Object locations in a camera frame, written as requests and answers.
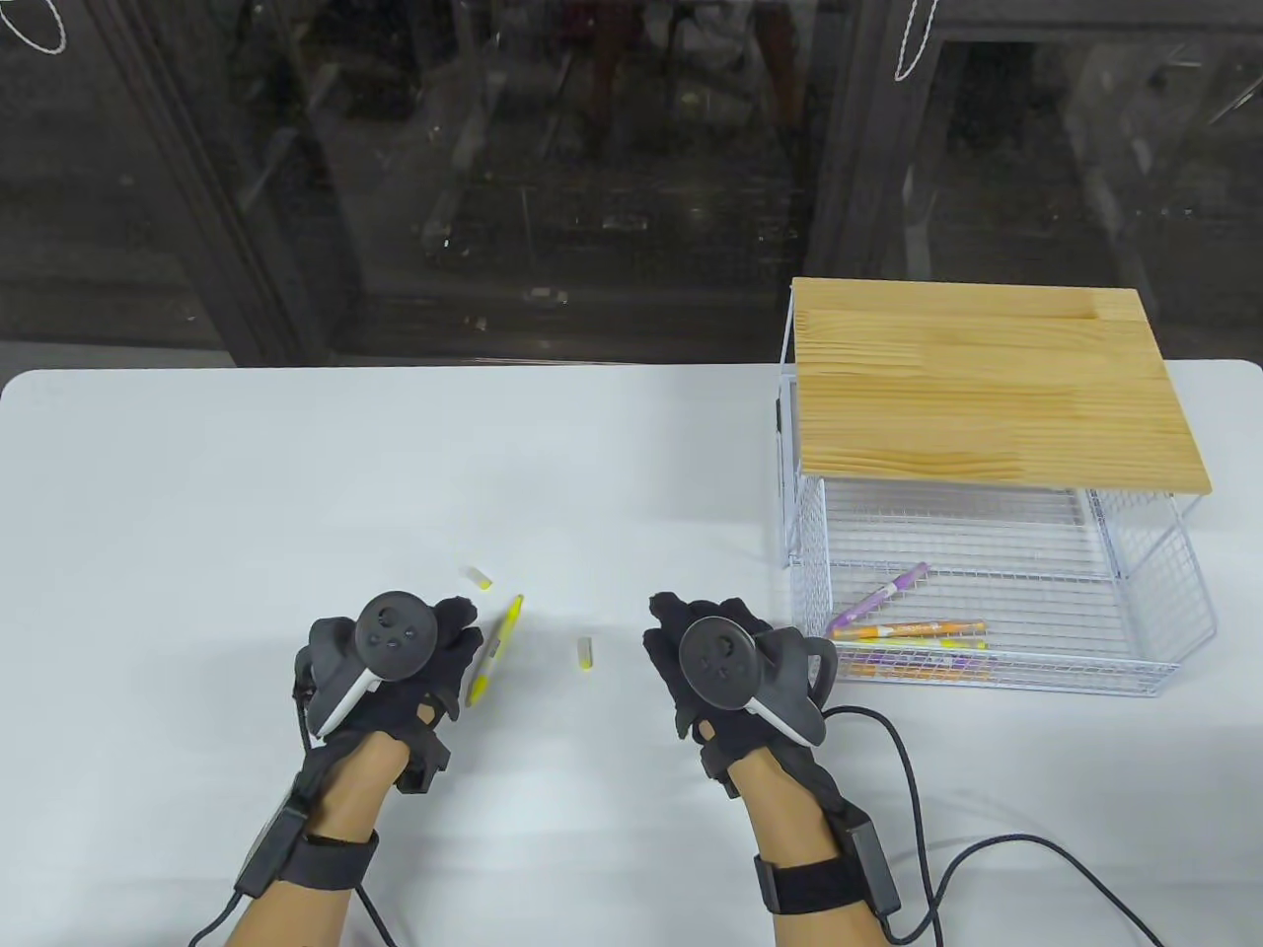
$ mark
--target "wire basket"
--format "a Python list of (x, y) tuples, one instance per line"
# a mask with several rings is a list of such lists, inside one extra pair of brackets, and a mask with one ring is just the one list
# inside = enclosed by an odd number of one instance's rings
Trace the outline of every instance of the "wire basket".
[(840, 641), (840, 677), (1153, 694), (1215, 633), (1166, 494), (820, 477), (797, 487), (786, 537), (806, 634), (823, 635), (918, 562), (930, 573), (859, 624), (986, 622), (985, 650)]

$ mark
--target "forearm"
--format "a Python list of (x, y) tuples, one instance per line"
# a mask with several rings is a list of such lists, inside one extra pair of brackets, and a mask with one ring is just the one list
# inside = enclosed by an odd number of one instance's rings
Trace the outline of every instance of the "forearm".
[[(812, 865), (839, 855), (815, 797), (792, 779), (770, 750), (734, 763), (729, 777), (750, 814), (759, 856), (777, 867)], [(775, 914), (777, 947), (885, 947), (885, 936), (860, 902), (816, 914)]]
[[(408, 764), (408, 747), (370, 734), (335, 769), (307, 823), (307, 835), (366, 842), (381, 803)], [(274, 881), (250, 904), (227, 947), (337, 947), (351, 891), (317, 891)]]

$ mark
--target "white table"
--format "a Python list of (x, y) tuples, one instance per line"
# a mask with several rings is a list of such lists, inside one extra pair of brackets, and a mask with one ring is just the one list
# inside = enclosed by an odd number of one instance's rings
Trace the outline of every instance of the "white table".
[[(1170, 944), (1263, 939), (1263, 372), (1172, 366), (1216, 492), (1194, 516), (1220, 634), (1156, 700), (853, 684), (917, 765), (941, 869), (1027, 830)], [(452, 766), (395, 797), (368, 886), (402, 947), (769, 944), (741, 807), (673, 737), (648, 596), (777, 568), (775, 369), (37, 372), (0, 399), (0, 943), (183, 943), (298, 765), (309, 622), (390, 587), (527, 610)], [(477, 592), (460, 569), (496, 582)], [(577, 668), (576, 639), (596, 667)], [(919, 915), (897, 758), (865, 721), (821, 754)], [(962, 871), (970, 944), (1130, 943), (1071, 869)], [(352, 909), (347, 942), (375, 943)]]

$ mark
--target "wood grain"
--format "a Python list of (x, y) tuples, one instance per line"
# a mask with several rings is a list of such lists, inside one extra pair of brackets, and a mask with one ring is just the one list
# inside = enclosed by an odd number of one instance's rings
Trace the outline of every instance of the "wood grain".
[(1209, 494), (1135, 290), (793, 284), (803, 471)]

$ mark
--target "glass window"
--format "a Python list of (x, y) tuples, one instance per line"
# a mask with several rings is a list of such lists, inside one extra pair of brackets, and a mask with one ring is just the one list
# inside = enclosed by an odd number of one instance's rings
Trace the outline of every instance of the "glass window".
[(1263, 45), (950, 43), (885, 275), (1125, 285), (1168, 356), (1263, 361)]
[[(4, 6), (29, 39), (57, 47), (45, 4)], [(0, 361), (39, 351), (14, 340), (221, 348), (75, 57), (42, 54), (0, 25)]]
[(344, 357), (775, 359), (836, 6), (206, 3), (220, 165)]

